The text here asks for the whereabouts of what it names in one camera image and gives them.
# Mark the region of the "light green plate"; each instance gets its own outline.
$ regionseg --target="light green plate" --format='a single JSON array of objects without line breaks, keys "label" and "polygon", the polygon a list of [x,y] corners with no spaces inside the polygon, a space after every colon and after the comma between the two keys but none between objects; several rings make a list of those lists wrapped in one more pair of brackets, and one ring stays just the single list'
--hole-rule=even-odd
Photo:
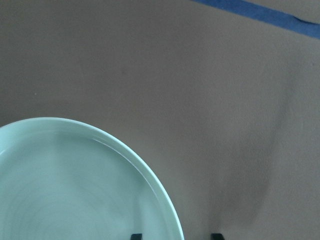
[{"label": "light green plate", "polygon": [[183,240],[160,181],[88,124],[31,118],[0,128],[0,240]]}]

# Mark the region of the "ceramic plate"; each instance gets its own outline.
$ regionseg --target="ceramic plate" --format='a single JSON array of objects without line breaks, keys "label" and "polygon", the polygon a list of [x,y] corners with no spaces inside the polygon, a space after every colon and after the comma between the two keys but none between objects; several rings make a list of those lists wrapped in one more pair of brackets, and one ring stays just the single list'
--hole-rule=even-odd
[{"label": "ceramic plate", "polygon": [[155,174],[124,143],[53,117],[0,128],[1,240],[183,240]]}]

